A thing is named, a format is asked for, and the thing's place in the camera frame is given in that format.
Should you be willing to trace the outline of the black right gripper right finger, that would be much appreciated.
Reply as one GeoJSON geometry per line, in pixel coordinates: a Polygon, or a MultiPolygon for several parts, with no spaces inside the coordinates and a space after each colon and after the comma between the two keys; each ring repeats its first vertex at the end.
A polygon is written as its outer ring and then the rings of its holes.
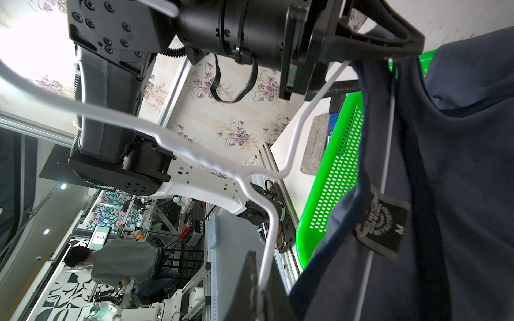
{"type": "Polygon", "coordinates": [[[291,301],[286,293],[280,271],[275,262],[264,264],[268,269],[267,278],[262,282],[262,319],[298,320],[291,301]]]}

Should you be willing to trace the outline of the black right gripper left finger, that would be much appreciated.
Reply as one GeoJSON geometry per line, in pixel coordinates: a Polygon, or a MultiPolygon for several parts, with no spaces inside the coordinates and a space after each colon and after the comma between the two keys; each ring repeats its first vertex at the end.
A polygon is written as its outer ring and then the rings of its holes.
{"type": "Polygon", "coordinates": [[[256,296],[258,294],[258,269],[256,252],[246,254],[236,289],[224,320],[256,320],[256,296]]]}

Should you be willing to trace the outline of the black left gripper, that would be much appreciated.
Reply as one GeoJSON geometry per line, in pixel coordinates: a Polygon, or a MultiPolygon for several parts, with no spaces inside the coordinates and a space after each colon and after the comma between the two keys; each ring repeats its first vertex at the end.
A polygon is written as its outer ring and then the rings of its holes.
{"type": "Polygon", "coordinates": [[[322,49],[329,38],[330,61],[364,61],[419,56],[424,36],[386,1],[291,1],[282,43],[279,98],[312,100],[329,68],[322,49]],[[348,26],[352,9],[376,23],[368,33],[348,26]]]}

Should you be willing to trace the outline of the navy blue tank top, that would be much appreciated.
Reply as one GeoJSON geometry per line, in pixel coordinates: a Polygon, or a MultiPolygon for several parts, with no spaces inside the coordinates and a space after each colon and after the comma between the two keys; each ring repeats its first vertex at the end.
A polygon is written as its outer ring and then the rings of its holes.
{"type": "Polygon", "coordinates": [[[355,61],[357,184],[290,292],[299,320],[513,319],[513,28],[428,72],[355,61]]]}

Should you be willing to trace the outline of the green perforated plastic basket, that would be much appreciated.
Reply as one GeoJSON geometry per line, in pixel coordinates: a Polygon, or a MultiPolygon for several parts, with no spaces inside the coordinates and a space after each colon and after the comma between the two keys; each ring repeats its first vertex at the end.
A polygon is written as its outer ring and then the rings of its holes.
{"type": "Polygon", "coordinates": [[[331,135],[310,195],[301,216],[297,236],[297,259],[306,268],[320,241],[327,234],[329,214],[336,203],[357,185],[357,167],[364,104],[360,92],[349,94],[331,135]]]}

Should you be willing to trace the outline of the seated person grey shirt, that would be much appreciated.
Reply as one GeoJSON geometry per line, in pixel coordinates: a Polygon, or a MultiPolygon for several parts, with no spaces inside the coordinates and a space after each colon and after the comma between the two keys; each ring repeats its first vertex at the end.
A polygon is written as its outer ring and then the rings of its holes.
{"type": "Polygon", "coordinates": [[[117,287],[135,282],[135,294],[150,297],[170,291],[179,274],[158,267],[160,251],[147,242],[115,239],[98,251],[84,246],[71,247],[64,258],[68,267],[90,266],[91,278],[98,284],[117,287]]]}

